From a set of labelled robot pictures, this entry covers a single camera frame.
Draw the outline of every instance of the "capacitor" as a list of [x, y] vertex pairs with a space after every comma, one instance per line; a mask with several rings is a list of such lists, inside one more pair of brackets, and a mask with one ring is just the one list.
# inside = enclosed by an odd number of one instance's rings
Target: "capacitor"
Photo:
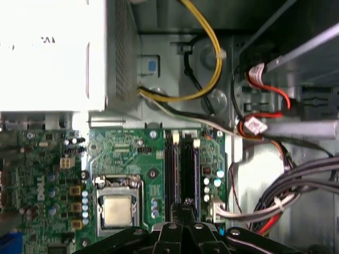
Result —
[[55, 197], [55, 190], [52, 188], [52, 189], [50, 189], [50, 190], [48, 190], [48, 196], [50, 197], [50, 198], [54, 198]]
[[59, 174], [57, 173], [57, 172], [54, 172], [54, 173], [49, 173], [48, 175], [47, 175], [47, 181], [49, 181], [49, 182], [54, 182], [56, 179], [58, 179], [58, 177], [59, 177]]
[[222, 171], [222, 170], [218, 170], [218, 171], [217, 171], [217, 177], [223, 178], [224, 175], [225, 175], [224, 171]]
[[210, 179], [208, 179], [207, 177], [203, 180], [203, 184], [205, 185], [209, 185], [210, 183]]
[[206, 193], [206, 194], [209, 194], [209, 192], [210, 192], [210, 187], [205, 186], [205, 188], [203, 189], [203, 192]]
[[88, 219], [83, 219], [83, 225], [87, 225], [87, 224], [89, 224], [89, 220]]
[[27, 210], [30, 209], [31, 207], [32, 207], [32, 205], [27, 204], [27, 205], [25, 205], [24, 207], [20, 208], [19, 213], [20, 213], [20, 214], [24, 214], [24, 213], [27, 212]]
[[88, 212], [83, 212], [83, 218], [84, 219], [88, 218]]
[[210, 201], [210, 195], [205, 195], [204, 197], [203, 197], [203, 200], [207, 203], [207, 202], [209, 202]]
[[83, 197], [87, 197], [87, 196], [88, 196], [88, 191], [83, 190], [83, 192], [81, 193], [81, 195], [82, 195]]
[[57, 213], [57, 209], [56, 209], [55, 206], [51, 206], [51, 207], [48, 209], [48, 214], [49, 214], [50, 216], [54, 216], [54, 215], [56, 215], [56, 213]]
[[39, 207], [37, 205], [34, 205], [33, 207], [29, 208], [27, 210], [27, 215], [32, 215], [38, 211]]
[[159, 211], [158, 211], [158, 209], [154, 209], [154, 210], [152, 211], [151, 216], [152, 216], [153, 219], [159, 217]]
[[51, 145], [51, 143], [45, 142], [45, 141], [39, 143], [40, 147], [49, 147], [50, 145]]
[[214, 182], [213, 182], [214, 186], [216, 187], [220, 187], [221, 185], [221, 180], [219, 178], [215, 179]]
[[155, 198], [152, 198], [152, 200], [151, 200], [151, 205], [152, 205], [152, 210], [153, 210], [154, 208], [157, 208], [157, 207], [158, 207], [158, 202], [157, 202], [157, 200], [156, 200]]
[[88, 205], [83, 205], [83, 211], [87, 211], [88, 210]]
[[31, 215], [27, 215], [27, 220], [28, 220], [28, 221], [33, 221], [33, 220], [35, 220], [38, 216], [39, 216], [39, 213], [38, 213], [38, 212], [36, 212], [36, 213], [34, 213], [34, 214], [31, 214]]
[[81, 144], [81, 143], [83, 143], [85, 141], [86, 141], [86, 139], [84, 139], [84, 138], [73, 138], [72, 139], [72, 144]]

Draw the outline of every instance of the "integrated circuit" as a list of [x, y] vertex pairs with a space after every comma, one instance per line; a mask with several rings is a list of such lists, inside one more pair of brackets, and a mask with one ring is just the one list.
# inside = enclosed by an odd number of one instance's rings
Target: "integrated circuit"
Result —
[[47, 254], [69, 254], [67, 246], [48, 246]]

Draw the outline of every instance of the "chip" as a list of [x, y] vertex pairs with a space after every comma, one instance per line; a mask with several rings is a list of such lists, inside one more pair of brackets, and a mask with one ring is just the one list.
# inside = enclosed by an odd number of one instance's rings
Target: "chip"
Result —
[[82, 220], [72, 220], [70, 222], [70, 228], [73, 230], [80, 230], [83, 228], [83, 221]]
[[81, 186], [79, 185], [71, 186], [69, 189], [69, 194], [71, 196], [81, 196]]
[[82, 211], [82, 203], [71, 203], [70, 211], [72, 213], [79, 213]]
[[67, 246], [48, 246], [47, 254], [68, 254]]
[[46, 140], [53, 140], [53, 134], [46, 134]]

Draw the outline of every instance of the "cable tie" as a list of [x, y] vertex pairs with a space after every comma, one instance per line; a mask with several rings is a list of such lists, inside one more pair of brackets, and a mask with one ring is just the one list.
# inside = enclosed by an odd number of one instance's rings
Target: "cable tie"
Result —
[[217, 53], [217, 58], [225, 59], [227, 58], [227, 53], [224, 49], [221, 49], [219, 53]]
[[287, 171], [290, 171], [291, 170], [291, 167], [290, 166], [284, 166], [284, 171], [287, 172]]
[[274, 203], [280, 208], [280, 211], [284, 211], [284, 207], [282, 205], [281, 200], [278, 197], [274, 197]]

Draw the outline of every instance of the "yellow wire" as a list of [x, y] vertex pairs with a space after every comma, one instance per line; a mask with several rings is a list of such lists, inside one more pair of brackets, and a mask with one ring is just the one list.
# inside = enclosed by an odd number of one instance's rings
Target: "yellow wire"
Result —
[[181, 2], [187, 7], [187, 9], [191, 11], [191, 13], [199, 21], [203, 29], [206, 31], [208, 37], [210, 38], [213, 44], [213, 47], [215, 49], [215, 52], [216, 52], [216, 58], [217, 58], [216, 69], [208, 85], [203, 90], [198, 91], [197, 93], [192, 94], [192, 95], [187, 95], [183, 97], [164, 97], [162, 95], [152, 94], [141, 89], [139, 90], [140, 93], [144, 94], [148, 98], [151, 98], [159, 102], [182, 102], [182, 101], [188, 101], [188, 100], [196, 99], [200, 96], [203, 96], [204, 94], [208, 93], [211, 89], [213, 89], [214, 85], [218, 82], [218, 79], [221, 74], [222, 60], [219, 58], [221, 48], [220, 48], [218, 39], [216, 37], [216, 34], [214, 33], [212, 27], [209, 25], [207, 20], [204, 18], [204, 16], [199, 12], [199, 10], [194, 6], [194, 4], [191, 3], [190, 0], [181, 0]]

